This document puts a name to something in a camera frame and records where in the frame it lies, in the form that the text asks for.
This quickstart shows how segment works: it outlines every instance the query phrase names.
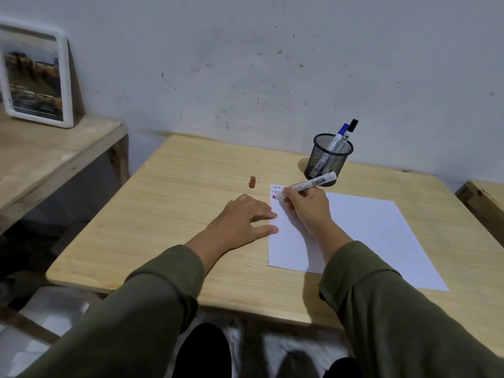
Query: white picture frame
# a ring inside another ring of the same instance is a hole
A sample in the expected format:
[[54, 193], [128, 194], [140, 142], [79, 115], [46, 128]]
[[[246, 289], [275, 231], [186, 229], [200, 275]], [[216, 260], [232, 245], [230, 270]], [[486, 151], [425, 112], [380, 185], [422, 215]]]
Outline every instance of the white picture frame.
[[[54, 51], [57, 56], [49, 63], [12, 48], [26, 48], [40, 58]], [[73, 127], [68, 42], [61, 31], [0, 16], [0, 86], [10, 116]]]

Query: olive green sleeve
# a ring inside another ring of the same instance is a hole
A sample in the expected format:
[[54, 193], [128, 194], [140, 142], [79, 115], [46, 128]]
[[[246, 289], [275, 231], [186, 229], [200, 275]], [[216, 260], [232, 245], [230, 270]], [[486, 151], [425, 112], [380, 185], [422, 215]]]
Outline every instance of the olive green sleeve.
[[20, 377], [163, 377], [198, 309], [205, 271], [177, 245], [129, 275]]
[[503, 377], [503, 362], [359, 241], [325, 267], [320, 293], [364, 376]]

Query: black pants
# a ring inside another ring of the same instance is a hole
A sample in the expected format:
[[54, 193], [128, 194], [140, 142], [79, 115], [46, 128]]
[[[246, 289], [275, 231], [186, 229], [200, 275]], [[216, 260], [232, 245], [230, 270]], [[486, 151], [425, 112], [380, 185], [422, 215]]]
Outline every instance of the black pants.
[[[200, 324], [186, 338], [175, 362], [172, 378], [212, 376], [231, 378], [231, 352], [222, 330]], [[362, 378], [355, 358], [335, 361], [323, 378]]]

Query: wooden table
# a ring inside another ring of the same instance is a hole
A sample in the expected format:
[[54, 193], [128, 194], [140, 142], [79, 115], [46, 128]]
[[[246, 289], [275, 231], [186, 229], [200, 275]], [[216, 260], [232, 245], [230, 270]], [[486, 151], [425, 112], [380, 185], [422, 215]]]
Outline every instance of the wooden table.
[[[305, 155], [172, 135], [47, 272], [56, 284], [118, 288], [135, 268], [205, 228], [243, 193], [269, 202], [270, 184], [303, 181]], [[256, 188], [248, 188], [250, 176]], [[477, 339], [504, 355], [504, 252], [436, 177], [347, 163], [332, 192], [394, 200], [450, 292], [422, 290]], [[340, 327], [318, 298], [320, 275], [268, 266], [268, 239], [226, 254], [202, 305], [282, 321]]]
[[107, 150], [125, 183], [127, 148], [121, 122], [84, 116], [64, 129], [12, 119], [0, 104], [0, 234]]
[[471, 180], [455, 195], [504, 246], [504, 183]]

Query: pen holder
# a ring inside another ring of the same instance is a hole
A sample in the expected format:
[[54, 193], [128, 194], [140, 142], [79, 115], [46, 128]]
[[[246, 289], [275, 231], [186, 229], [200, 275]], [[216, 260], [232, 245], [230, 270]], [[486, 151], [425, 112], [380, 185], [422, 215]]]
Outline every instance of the pen holder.
[[[345, 164], [346, 158], [353, 152], [353, 144], [348, 141], [338, 153], [326, 150], [334, 137], [334, 134], [318, 134], [315, 138], [313, 138], [312, 154], [310, 155], [310, 159], [308, 160], [304, 173], [306, 179], [310, 180], [331, 171], [336, 172], [336, 176], [339, 176], [340, 171]], [[316, 175], [310, 176], [314, 167], [317, 164], [320, 165], [321, 161], [324, 163], [321, 169]], [[321, 187], [329, 187], [334, 184], [336, 184], [336, 180], [321, 184]]]

